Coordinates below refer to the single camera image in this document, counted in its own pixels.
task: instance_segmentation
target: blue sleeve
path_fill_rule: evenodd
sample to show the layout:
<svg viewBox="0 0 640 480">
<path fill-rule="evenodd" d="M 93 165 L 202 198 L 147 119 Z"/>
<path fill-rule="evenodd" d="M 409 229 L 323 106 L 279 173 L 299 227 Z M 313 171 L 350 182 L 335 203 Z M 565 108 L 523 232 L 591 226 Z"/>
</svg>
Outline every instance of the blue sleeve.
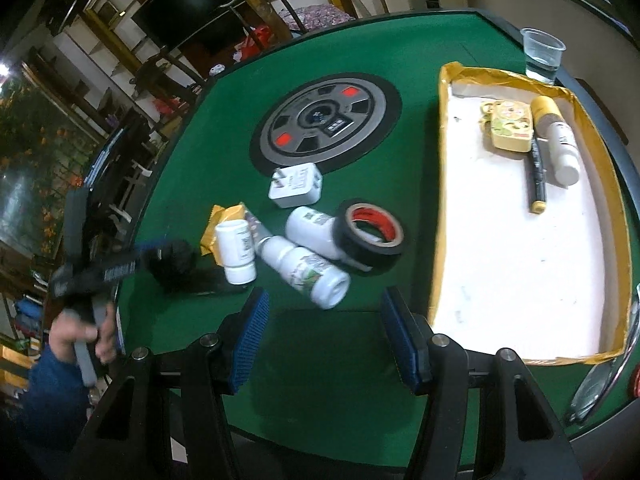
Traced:
<svg viewBox="0 0 640 480">
<path fill-rule="evenodd" d="M 49 449 L 70 451 L 86 424 L 89 390 L 80 368 L 63 363 L 46 346 L 29 373 L 17 422 L 23 440 Z"/>
</svg>

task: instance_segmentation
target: clear plastic cup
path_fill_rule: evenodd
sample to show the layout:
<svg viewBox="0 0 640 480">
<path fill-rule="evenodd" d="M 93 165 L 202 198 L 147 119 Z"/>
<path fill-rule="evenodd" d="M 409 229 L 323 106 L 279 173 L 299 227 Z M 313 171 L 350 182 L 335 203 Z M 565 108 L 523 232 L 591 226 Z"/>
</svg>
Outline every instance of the clear plastic cup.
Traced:
<svg viewBox="0 0 640 480">
<path fill-rule="evenodd" d="M 523 28 L 521 31 L 527 77 L 553 84 L 560 67 L 564 43 L 555 36 L 536 30 Z"/>
</svg>

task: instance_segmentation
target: television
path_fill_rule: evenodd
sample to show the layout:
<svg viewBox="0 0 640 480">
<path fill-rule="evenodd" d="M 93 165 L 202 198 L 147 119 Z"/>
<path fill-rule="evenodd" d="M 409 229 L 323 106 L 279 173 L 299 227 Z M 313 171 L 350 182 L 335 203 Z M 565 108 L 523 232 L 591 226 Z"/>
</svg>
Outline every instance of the television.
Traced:
<svg viewBox="0 0 640 480">
<path fill-rule="evenodd" d="M 133 20 L 158 46 L 169 50 L 180 46 L 207 23 L 198 34 L 206 47 L 219 50 L 242 37 L 242 25 L 232 12 L 218 7 L 229 0 L 147 0 Z"/>
</svg>

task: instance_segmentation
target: metal bolt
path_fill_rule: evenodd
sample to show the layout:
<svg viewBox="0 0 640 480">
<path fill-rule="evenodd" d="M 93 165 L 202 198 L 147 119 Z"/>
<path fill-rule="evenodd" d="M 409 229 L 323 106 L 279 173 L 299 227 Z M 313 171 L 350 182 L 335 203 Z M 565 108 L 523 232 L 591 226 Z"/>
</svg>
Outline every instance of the metal bolt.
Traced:
<svg viewBox="0 0 640 480">
<path fill-rule="evenodd" d="M 436 334 L 435 336 L 433 336 L 431 338 L 431 342 L 433 342 L 434 345 L 445 347 L 445 346 L 449 345 L 449 343 L 451 341 L 444 334 Z"/>
<path fill-rule="evenodd" d="M 220 336 L 218 334 L 205 334 L 200 338 L 200 344 L 206 348 L 217 346 L 220 343 Z"/>
<path fill-rule="evenodd" d="M 146 356 L 149 355 L 149 349 L 141 346 L 136 348 L 133 352 L 131 352 L 131 357 L 133 357 L 136 361 L 142 361 Z"/>
<path fill-rule="evenodd" d="M 516 360 L 516 352 L 511 350 L 511 348 L 503 348 L 500 350 L 500 357 L 505 361 L 515 361 Z"/>
</svg>

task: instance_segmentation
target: green table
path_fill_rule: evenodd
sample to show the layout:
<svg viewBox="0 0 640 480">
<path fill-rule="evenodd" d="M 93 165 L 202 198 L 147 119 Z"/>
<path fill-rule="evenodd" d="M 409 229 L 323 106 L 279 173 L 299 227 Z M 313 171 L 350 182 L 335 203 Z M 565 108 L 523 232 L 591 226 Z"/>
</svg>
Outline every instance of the green table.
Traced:
<svg viewBox="0 0 640 480">
<path fill-rule="evenodd" d="M 326 174 L 316 207 L 333 212 L 344 199 L 367 198 L 396 212 L 411 243 L 385 274 L 353 276 L 343 302 L 327 312 L 258 263 L 256 285 L 270 292 L 271 319 L 250 380 L 238 395 L 225 397 L 231 425 L 333 459 L 407 464 L 425 399 L 413 397 L 400 382 L 378 303 L 383 287 L 396 284 L 412 309 L 424 312 L 427 305 L 438 207 L 436 80 L 440 67 L 450 61 L 524 73 L 521 47 L 477 13 L 392 16 L 311 35 L 236 67 L 220 78 L 191 117 L 137 225 L 138 241 L 169 235 L 197 246 L 210 208 L 240 201 L 275 234 L 284 234 L 290 210 L 278 209 L 268 199 L 270 181 L 248 158 L 260 118 L 293 88 L 332 73 L 376 74 L 402 96 L 402 115 L 393 132 L 358 161 Z M 635 226 L 636 210 L 630 201 L 628 205 Z M 631 240 L 638 282 L 635 227 Z M 149 275 L 140 274 L 123 283 L 118 297 L 126 348 L 183 348 L 215 330 L 245 299 L 176 300 L 162 295 Z M 626 402 L 628 376 L 639 360 L 640 349 L 592 425 Z M 584 365 L 532 369 L 559 416 L 588 370 Z M 473 390 L 467 420 L 462 463 L 473 462 L 476 448 L 478 396 Z"/>
</svg>

